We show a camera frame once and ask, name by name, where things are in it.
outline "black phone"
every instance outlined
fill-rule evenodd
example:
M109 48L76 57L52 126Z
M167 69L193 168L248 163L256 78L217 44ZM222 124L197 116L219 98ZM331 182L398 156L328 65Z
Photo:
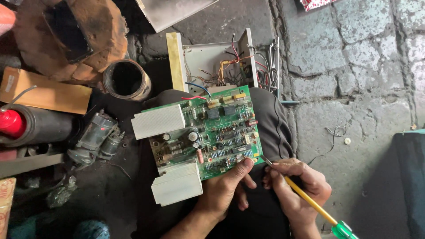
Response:
M66 0L47 7L43 17L69 63L92 55L93 49Z

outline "brown paper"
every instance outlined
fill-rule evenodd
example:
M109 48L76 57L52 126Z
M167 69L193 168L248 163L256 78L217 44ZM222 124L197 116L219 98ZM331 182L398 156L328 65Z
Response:
M0 180L0 239L6 239L16 178Z
M0 87L0 101L9 103L22 91L36 85L16 104L76 114L87 112L91 88L48 80L47 77L25 70L6 67Z

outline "screwdriver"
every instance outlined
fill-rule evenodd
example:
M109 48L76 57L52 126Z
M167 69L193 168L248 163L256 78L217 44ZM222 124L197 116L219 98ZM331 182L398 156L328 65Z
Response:
M261 158L270 166L273 164L264 156ZM288 176L284 176L285 181L302 197L311 207L313 207L320 215L322 215L331 225L332 233L339 239L359 239L353 234L351 228L343 221L336 221L328 212L318 205L309 195L307 195L300 187L298 187Z

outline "blue wire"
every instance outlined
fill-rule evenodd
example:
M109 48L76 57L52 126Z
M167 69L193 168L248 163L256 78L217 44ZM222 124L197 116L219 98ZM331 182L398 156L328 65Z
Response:
M207 93L208 93L208 95L210 96L210 98L211 98L211 94L210 94L210 92L207 90L207 89L205 89L204 87L202 87L202 86L200 86L200 85L197 85L197 84L193 84L193 83L190 83L190 82L185 82L186 84L188 84L188 85L194 85L194 86L196 86L196 87L199 87L199 88L201 88L201 89L203 89L204 91L206 91Z

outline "green circuit board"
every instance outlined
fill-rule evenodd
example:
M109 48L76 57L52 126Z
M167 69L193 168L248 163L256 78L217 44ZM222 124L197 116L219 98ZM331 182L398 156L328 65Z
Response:
M264 162L248 86L206 97L161 106L180 105L186 127L149 138L159 171L196 160L201 180L205 180L225 173L246 156L256 164Z

